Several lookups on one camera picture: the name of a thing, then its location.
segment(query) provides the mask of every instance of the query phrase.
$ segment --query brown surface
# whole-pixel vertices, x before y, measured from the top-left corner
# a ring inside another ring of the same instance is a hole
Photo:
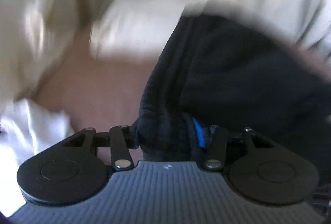
[[[116,125],[131,125],[157,59],[142,63],[94,60],[89,56],[89,38],[90,27],[86,27],[62,64],[41,83],[34,100],[50,111],[64,110],[75,131],[94,127],[103,132]],[[135,162],[142,158],[141,151],[131,154]]]

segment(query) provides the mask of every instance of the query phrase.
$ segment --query black cloth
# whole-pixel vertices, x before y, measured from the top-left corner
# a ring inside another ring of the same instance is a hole
[[[265,35],[215,15],[182,16],[145,87],[137,122],[144,158],[199,154],[191,116],[245,126],[329,172],[331,87]]]

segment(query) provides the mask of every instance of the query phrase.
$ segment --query curtain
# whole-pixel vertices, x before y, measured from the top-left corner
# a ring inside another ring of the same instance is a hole
[[[79,28],[112,0],[0,0],[0,113],[36,87]]]

